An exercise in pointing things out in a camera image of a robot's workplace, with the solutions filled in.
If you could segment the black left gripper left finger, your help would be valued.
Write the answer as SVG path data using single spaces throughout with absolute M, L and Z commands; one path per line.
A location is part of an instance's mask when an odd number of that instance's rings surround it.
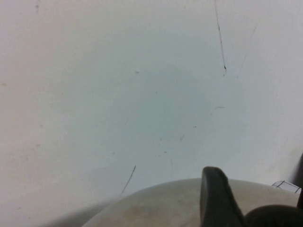
M 242 214 L 232 193 L 227 176 L 217 167 L 202 171 L 200 192 L 202 227 L 244 227 Z

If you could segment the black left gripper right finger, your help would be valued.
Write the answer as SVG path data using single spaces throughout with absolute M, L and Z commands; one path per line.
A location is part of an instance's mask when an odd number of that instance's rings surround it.
M 302 209 L 303 208 L 303 155 L 301 155 L 299 159 L 293 178 L 293 184 L 295 184 L 301 189 L 297 207 Z

